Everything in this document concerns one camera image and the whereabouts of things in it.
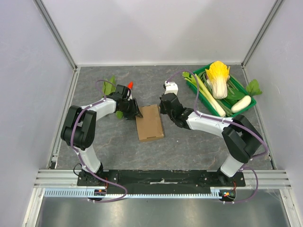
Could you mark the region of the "brown cardboard express box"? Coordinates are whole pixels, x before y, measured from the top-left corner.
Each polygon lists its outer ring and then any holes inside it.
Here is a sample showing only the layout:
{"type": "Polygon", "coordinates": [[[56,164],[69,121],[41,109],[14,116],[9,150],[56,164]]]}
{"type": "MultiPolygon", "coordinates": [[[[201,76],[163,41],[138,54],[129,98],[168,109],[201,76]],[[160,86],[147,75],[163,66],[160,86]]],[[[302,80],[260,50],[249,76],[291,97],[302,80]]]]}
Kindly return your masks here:
{"type": "Polygon", "coordinates": [[[157,105],[139,108],[143,118],[136,117],[136,126],[140,142],[148,142],[164,138],[164,131],[157,105]]]}

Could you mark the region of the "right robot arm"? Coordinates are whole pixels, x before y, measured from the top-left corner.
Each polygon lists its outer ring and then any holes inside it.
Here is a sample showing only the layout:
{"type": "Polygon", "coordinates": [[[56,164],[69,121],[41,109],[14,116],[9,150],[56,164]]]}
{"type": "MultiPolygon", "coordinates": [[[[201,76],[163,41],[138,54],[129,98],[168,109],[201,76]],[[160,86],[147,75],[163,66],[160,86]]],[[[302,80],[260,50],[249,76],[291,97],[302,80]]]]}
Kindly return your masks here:
{"type": "Polygon", "coordinates": [[[250,161],[263,139],[250,121],[243,115],[235,118],[217,117],[185,108],[174,93],[160,97],[160,113],[166,114],[180,128],[204,131],[223,138],[229,155],[219,168],[217,181],[228,186],[234,175],[250,161]]]}

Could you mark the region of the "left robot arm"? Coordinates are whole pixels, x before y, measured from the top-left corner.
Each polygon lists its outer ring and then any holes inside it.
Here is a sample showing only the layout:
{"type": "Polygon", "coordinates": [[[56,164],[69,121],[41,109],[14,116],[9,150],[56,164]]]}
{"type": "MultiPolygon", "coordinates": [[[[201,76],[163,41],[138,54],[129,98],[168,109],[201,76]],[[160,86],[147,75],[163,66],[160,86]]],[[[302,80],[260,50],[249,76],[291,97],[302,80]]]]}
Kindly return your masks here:
{"type": "Polygon", "coordinates": [[[61,139],[75,151],[82,169],[89,172],[87,180],[93,186],[99,186],[104,181],[104,175],[100,172],[103,166],[92,145],[96,123],[99,119],[117,111],[122,112],[127,120],[143,117],[129,87],[117,85],[114,92],[95,103],[85,106],[72,105],[62,127],[61,139]]]}

